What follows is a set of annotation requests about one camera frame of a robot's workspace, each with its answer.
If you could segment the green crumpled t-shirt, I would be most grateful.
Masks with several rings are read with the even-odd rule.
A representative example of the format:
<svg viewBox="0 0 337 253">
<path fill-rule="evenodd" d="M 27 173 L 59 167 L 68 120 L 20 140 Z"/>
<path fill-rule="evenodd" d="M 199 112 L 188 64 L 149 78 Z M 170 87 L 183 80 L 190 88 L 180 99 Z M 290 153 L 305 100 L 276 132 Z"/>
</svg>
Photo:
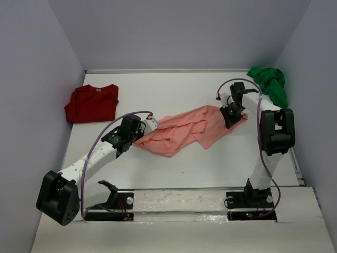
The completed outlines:
<svg viewBox="0 0 337 253">
<path fill-rule="evenodd" d="M 284 90 L 285 78 L 279 69 L 252 67 L 247 76 L 259 85 L 262 93 L 268 95 L 271 102 L 285 109 L 288 107 L 288 100 Z"/>
</svg>

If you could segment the pink t-shirt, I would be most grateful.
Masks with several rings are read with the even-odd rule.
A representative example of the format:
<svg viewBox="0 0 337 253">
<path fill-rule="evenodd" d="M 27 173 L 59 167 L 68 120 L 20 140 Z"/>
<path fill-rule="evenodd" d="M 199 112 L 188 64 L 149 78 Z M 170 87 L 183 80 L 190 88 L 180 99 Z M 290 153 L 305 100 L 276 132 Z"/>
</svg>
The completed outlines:
<svg viewBox="0 0 337 253">
<path fill-rule="evenodd" d="M 236 126 L 248 119 L 246 113 L 239 123 L 226 128 L 220 108 L 204 105 L 174 116 L 159 120 L 159 126 L 149 134 L 133 143 L 142 148 L 165 157 L 172 157 L 187 145 L 198 142 L 204 149 L 211 147 L 222 136 L 231 134 Z"/>
</svg>

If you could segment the red folded t-shirt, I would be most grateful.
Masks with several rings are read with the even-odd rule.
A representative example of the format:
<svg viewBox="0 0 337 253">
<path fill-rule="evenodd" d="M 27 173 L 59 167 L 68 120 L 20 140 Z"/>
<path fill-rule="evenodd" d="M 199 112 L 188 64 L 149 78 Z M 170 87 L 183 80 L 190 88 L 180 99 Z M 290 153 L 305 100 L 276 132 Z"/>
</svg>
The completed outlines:
<svg viewBox="0 0 337 253">
<path fill-rule="evenodd" d="M 115 120 L 118 105 L 118 86 L 85 85 L 76 88 L 64 107 L 68 123 L 96 123 Z"/>
</svg>

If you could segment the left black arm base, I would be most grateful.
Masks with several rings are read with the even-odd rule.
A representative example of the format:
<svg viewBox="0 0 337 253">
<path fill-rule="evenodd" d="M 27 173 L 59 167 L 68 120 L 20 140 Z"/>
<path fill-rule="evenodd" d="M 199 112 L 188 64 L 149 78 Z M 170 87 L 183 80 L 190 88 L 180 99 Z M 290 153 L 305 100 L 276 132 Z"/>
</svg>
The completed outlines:
<svg viewBox="0 0 337 253">
<path fill-rule="evenodd" d="M 133 192 L 122 192 L 108 181 L 101 180 L 100 186 L 108 188 L 110 194 L 105 203 L 94 205 L 84 217 L 86 221 L 133 221 Z"/>
</svg>

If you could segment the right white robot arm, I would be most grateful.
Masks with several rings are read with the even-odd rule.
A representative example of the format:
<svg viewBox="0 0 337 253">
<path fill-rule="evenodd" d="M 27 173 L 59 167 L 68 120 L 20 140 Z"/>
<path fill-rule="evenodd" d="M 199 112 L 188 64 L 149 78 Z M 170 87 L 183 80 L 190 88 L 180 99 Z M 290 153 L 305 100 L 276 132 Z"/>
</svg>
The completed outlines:
<svg viewBox="0 0 337 253">
<path fill-rule="evenodd" d="M 255 169 L 248 178 L 242 192 L 227 194 L 229 207 L 253 208 L 272 199 L 270 186 L 273 175 L 282 157 L 295 144 L 294 113 L 282 109 L 263 98 L 259 86 L 247 89 L 245 79 L 232 79 L 230 93 L 217 92 L 227 129 L 233 128 L 243 119 L 243 111 L 256 116 L 259 155 Z"/>
</svg>

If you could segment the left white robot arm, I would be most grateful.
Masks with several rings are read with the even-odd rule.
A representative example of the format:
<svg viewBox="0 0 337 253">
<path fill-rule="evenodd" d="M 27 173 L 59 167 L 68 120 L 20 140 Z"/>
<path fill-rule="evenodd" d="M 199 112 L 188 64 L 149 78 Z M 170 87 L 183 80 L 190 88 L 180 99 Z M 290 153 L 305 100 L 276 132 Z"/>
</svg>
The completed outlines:
<svg viewBox="0 0 337 253">
<path fill-rule="evenodd" d="M 128 151 L 134 142 L 158 127 L 149 115 L 141 119 L 128 113 L 119 118 L 121 124 L 112 128 L 108 124 L 98 135 L 89 152 L 59 172 L 49 171 L 42 180 L 36 208 L 62 226 L 68 225 L 77 215 L 85 218 L 94 206 L 107 209 L 118 200 L 118 189 L 106 180 L 94 186 L 96 196 L 85 194 L 85 183 L 101 168 Z"/>
</svg>

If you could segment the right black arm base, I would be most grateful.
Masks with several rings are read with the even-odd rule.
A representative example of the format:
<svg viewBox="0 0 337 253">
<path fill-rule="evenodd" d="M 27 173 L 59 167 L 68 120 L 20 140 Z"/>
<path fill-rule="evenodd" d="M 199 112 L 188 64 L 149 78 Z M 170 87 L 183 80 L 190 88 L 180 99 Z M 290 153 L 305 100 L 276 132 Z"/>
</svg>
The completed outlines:
<svg viewBox="0 0 337 253">
<path fill-rule="evenodd" d="M 224 206 L 229 221 L 277 221 L 270 188 L 259 190 L 245 186 L 242 191 L 229 191 L 226 193 Z"/>
</svg>

